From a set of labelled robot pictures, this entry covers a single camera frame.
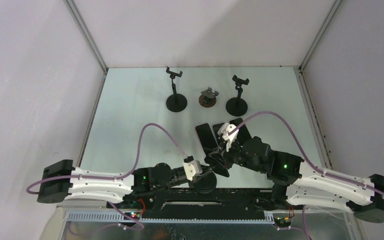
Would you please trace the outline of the black round-base phone stand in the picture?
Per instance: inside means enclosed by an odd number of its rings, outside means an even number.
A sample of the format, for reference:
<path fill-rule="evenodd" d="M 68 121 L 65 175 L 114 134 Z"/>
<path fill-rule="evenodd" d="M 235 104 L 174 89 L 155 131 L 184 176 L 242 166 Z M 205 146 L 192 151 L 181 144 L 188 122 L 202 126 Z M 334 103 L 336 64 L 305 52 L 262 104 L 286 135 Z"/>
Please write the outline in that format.
<path fill-rule="evenodd" d="M 242 98 L 243 85 L 247 86 L 250 82 L 248 78 L 242 79 L 234 75 L 232 80 L 235 82 L 235 89 L 237 90 L 237 96 L 230 98 L 225 105 L 226 111 L 235 117 L 241 117 L 248 111 L 248 104 Z"/>

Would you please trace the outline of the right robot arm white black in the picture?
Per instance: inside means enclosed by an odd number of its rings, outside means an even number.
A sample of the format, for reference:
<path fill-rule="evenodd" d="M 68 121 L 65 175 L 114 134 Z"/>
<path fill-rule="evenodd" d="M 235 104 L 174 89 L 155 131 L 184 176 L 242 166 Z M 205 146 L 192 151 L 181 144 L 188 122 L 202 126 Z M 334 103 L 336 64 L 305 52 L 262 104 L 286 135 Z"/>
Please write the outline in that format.
<path fill-rule="evenodd" d="M 384 199 L 377 191 L 384 190 L 384 177 L 333 177 L 334 172 L 318 172 L 297 155 L 272 150 L 269 144 L 255 136 L 246 141 L 235 140 L 230 149 L 223 140 L 201 141 L 205 162 L 216 174 L 229 177 L 229 169 L 239 165 L 265 174 L 273 182 L 271 196 L 254 202 L 264 210 L 287 209 L 290 206 L 321 206 L 352 213 L 370 222 L 384 222 Z"/>

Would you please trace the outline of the black phone pink case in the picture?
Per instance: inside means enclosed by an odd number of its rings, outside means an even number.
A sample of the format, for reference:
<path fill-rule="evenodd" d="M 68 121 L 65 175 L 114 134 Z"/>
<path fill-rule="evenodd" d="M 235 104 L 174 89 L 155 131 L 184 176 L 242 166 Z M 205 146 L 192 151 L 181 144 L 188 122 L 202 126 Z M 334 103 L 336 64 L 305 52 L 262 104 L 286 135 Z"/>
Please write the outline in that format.
<path fill-rule="evenodd" d="M 197 125 L 195 131 L 205 154 L 212 152 L 218 146 L 216 138 L 208 123 Z"/>

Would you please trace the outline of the black smartphone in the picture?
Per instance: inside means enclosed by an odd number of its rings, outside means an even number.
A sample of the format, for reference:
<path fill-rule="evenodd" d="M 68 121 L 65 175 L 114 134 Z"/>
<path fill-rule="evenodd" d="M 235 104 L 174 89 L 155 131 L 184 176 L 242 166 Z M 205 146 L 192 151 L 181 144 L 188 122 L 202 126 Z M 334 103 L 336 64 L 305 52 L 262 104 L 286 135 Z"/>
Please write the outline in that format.
<path fill-rule="evenodd" d="M 239 126 L 239 124 L 241 124 L 244 120 L 239 117 L 239 118 L 235 118 L 233 120 L 230 120 L 229 123 L 230 124 L 233 124 L 235 126 Z M 252 138 L 248 128 L 246 127 L 246 125 L 243 125 L 239 130 L 238 130 L 238 134 L 237 134 L 237 141 L 238 141 L 238 144 L 243 146 L 244 143 L 248 140 L 250 140 Z"/>

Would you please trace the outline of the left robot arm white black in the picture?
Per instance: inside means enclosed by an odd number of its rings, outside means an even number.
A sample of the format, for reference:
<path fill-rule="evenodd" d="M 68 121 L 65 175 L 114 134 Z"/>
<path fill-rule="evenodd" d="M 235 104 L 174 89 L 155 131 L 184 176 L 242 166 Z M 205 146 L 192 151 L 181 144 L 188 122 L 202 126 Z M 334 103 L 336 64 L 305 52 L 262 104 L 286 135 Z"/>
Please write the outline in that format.
<path fill-rule="evenodd" d="M 136 206 L 138 199 L 182 184 L 193 186 L 212 172 L 197 160 L 186 160 L 181 167 L 166 163 L 138 168 L 126 176 L 83 170 L 69 159 L 61 160 L 43 170 L 37 202 L 60 203 L 69 199 L 89 199 L 121 203 L 125 208 Z"/>

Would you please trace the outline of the small teal phone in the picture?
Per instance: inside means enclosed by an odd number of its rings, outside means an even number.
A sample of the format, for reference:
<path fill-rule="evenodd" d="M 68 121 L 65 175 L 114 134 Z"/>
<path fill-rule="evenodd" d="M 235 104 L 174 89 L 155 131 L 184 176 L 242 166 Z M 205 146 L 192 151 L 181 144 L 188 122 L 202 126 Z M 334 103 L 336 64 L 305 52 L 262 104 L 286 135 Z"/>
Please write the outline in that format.
<path fill-rule="evenodd" d="M 224 125 L 225 125 L 225 122 L 217 123 L 212 126 L 214 136 L 216 137 L 217 140 L 221 140 L 223 138 Z"/>

